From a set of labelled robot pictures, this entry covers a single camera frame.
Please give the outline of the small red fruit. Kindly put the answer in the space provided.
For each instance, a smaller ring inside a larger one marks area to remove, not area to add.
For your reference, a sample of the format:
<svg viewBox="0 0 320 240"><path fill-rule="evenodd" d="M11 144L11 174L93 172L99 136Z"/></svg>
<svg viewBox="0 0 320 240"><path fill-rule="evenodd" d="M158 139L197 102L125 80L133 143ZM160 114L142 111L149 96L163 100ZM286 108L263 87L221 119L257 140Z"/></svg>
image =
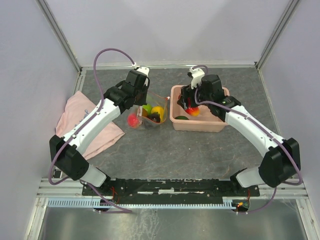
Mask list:
<svg viewBox="0 0 320 240"><path fill-rule="evenodd" d="M188 107L185 112L190 115L190 116L193 116L193 117L196 117L200 114L200 109L199 107Z"/></svg>

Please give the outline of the pink plastic bin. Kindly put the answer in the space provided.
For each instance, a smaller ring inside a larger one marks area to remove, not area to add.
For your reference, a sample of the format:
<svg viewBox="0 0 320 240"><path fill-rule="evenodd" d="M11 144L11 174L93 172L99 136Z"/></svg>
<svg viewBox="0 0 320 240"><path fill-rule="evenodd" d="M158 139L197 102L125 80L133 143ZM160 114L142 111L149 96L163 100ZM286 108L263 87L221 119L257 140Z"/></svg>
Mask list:
<svg viewBox="0 0 320 240"><path fill-rule="evenodd" d="M177 104L182 86L183 85L174 85L170 92L169 118L176 131L218 133L228 125L218 117L212 115L209 108L205 105L199 106L200 113L198 116L187 114L185 110ZM175 119L177 116L186 116L189 120L177 120Z"/></svg>

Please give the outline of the yellow lemon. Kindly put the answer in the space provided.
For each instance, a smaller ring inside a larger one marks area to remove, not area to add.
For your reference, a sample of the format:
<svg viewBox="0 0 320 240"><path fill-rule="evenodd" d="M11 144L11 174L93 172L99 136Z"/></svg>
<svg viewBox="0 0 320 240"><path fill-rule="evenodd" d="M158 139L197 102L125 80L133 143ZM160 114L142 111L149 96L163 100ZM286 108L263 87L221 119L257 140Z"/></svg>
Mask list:
<svg viewBox="0 0 320 240"><path fill-rule="evenodd" d="M161 106L155 106L152 108L151 113L155 113L155 112L160 114L161 122L162 122L164 118L164 108Z"/></svg>

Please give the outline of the clear zip top bag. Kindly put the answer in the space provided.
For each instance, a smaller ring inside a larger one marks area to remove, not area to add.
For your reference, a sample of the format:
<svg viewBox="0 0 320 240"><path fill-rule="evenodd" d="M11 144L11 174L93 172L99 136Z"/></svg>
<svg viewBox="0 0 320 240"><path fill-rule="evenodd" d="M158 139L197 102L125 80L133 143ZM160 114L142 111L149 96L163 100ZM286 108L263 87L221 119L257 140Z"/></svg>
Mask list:
<svg viewBox="0 0 320 240"><path fill-rule="evenodd" d="M134 105L127 117L127 125L133 129L149 129L160 126L168 117L170 97L148 92L146 104Z"/></svg>

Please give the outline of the red apple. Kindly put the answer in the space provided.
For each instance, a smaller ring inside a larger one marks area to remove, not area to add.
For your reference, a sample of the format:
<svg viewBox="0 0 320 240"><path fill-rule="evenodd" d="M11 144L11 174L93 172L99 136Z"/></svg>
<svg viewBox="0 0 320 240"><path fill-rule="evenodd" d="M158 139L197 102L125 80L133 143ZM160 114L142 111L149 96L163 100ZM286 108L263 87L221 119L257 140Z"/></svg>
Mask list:
<svg viewBox="0 0 320 240"><path fill-rule="evenodd" d="M131 128L138 128L140 126L140 121L137 118L136 114L131 113L128 115L127 117L127 124L131 127Z"/></svg>

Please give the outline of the green apple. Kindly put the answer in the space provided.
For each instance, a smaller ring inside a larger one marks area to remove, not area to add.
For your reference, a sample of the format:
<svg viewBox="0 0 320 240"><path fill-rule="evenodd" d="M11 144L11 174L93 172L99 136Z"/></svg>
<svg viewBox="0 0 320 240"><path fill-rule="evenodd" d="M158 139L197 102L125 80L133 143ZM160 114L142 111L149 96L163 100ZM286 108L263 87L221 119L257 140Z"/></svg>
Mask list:
<svg viewBox="0 0 320 240"><path fill-rule="evenodd" d="M143 105L142 106L142 116L147 117L148 115L150 115L152 108L153 107L150 104Z"/></svg>

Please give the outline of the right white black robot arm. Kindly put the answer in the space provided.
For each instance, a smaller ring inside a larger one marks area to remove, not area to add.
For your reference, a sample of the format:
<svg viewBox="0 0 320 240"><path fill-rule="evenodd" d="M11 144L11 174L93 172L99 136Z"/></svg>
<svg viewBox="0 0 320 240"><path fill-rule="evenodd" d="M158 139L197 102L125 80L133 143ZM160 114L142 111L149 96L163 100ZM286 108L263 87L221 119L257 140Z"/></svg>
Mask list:
<svg viewBox="0 0 320 240"><path fill-rule="evenodd" d="M205 106L222 122L240 132L263 157L260 166L246 168L234 174L229 183L231 193L242 195L248 187L266 184L276 188L288 184L294 175L302 184L300 147L294 138L285 139L256 120L235 97L226 95L216 74L193 73L187 75L191 83L182 86L177 104L184 110Z"/></svg>

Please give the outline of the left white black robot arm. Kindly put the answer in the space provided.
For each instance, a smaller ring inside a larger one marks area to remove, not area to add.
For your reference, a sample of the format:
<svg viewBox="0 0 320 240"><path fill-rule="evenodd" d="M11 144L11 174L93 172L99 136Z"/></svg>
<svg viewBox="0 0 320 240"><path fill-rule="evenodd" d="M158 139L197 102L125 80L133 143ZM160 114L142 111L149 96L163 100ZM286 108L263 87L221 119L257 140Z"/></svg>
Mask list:
<svg viewBox="0 0 320 240"><path fill-rule="evenodd" d="M62 137L54 135L49 140L50 168L57 167L72 180L90 183L99 195L106 195L111 189L110 177L89 164L83 154L100 132L125 110L146 104L149 72L145 66L130 70L126 79L109 88L73 130Z"/></svg>

